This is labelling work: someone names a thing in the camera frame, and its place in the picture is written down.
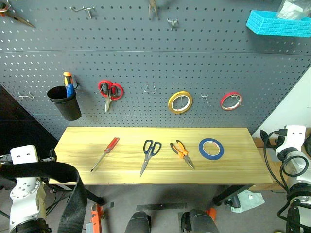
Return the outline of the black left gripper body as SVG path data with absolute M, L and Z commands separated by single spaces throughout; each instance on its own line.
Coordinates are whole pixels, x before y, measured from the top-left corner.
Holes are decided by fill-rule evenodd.
M 50 149 L 49 156 L 47 158 L 43 158 L 39 160 L 40 162 L 56 162 L 57 161 L 57 155 L 54 149 Z

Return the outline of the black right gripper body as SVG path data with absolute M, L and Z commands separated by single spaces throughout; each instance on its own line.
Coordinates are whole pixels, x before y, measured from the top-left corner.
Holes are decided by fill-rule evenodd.
M 287 136 L 287 129 L 276 130 L 274 134 L 278 135 L 278 138 L 275 140 L 276 146 L 281 146 L 285 141 L 285 137 Z

